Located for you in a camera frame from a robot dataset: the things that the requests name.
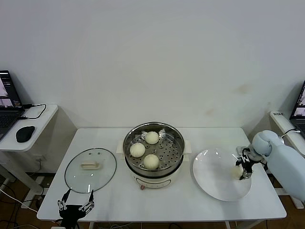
computer mouse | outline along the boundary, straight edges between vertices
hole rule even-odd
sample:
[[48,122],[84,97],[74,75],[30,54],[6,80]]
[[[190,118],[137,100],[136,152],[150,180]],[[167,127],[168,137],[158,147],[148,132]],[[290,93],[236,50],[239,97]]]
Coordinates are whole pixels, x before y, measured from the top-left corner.
[[17,142],[27,142],[31,137],[35,130],[34,126],[25,126],[19,129],[16,133]]

white table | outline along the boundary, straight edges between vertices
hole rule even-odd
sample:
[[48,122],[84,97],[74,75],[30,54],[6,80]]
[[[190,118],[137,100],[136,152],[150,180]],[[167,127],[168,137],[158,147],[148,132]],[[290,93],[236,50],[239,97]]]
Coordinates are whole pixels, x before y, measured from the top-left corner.
[[[42,220],[59,219],[57,200],[68,190],[64,180],[68,163],[81,151],[103,147],[117,159],[117,170],[112,180],[94,192],[94,209],[80,221],[102,222],[194,222],[240,221],[240,228],[250,228],[265,219],[286,217],[278,198],[261,164],[254,166],[253,186],[250,193],[237,202],[223,202],[206,194],[192,176],[193,158],[204,149],[217,147],[235,153],[237,146],[249,141],[241,128],[178,128],[192,145],[192,155],[182,163],[179,177],[170,186],[161,189],[140,190],[132,179],[121,155],[116,154],[118,142],[130,128],[79,129],[61,162],[37,217]],[[68,204],[83,204],[89,194],[71,192]]]
[[[44,106],[31,107],[30,109],[27,109],[23,115],[27,117],[37,117],[43,109]],[[14,162],[14,152],[28,151],[34,145],[57,110],[57,105],[47,104],[45,111],[39,118],[18,120],[9,130],[9,132],[0,140],[0,165],[11,172],[16,178],[18,178],[22,183],[30,188],[30,191],[25,200],[30,200],[34,197],[34,195],[42,193],[43,189],[39,184],[43,180],[43,177],[38,177],[36,181],[30,178]],[[17,142],[17,131],[25,126],[30,125],[34,126],[35,130],[29,141],[24,143]],[[29,206],[31,203],[28,201],[25,202],[25,204]]]

laptop screen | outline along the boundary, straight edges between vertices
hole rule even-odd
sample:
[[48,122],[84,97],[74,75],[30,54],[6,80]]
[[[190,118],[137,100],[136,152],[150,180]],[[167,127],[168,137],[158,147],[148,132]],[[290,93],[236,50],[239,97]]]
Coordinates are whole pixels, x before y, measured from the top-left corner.
[[305,118],[305,82],[290,118]]
[[0,71],[0,110],[23,110],[9,71]]

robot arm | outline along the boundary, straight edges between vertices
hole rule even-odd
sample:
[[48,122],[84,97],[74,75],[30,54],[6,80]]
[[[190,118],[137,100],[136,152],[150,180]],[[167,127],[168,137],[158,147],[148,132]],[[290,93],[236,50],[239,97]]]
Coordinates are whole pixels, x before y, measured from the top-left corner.
[[249,146],[246,157],[249,162],[243,157],[242,155],[241,160],[244,163],[241,164],[244,173],[241,179],[247,178],[244,174],[249,173],[249,167],[247,167],[249,163],[253,165],[265,159],[269,170],[286,192],[305,204],[305,158],[293,148],[286,146],[276,133],[269,130],[257,133]]
[[62,197],[61,200],[57,201],[59,208],[59,215],[62,219],[61,226],[66,229],[75,229],[75,226],[78,225],[77,221],[85,217],[93,208],[93,190],[90,194],[88,202],[83,205],[66,205],[71,189],[69,189]]

keyboard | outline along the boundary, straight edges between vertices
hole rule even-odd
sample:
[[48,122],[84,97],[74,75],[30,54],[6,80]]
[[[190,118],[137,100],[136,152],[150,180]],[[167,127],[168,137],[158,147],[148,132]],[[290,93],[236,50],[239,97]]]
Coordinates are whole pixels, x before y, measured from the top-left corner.
[[16,118],[16,115],[0,115],[0,128],[7,128]]

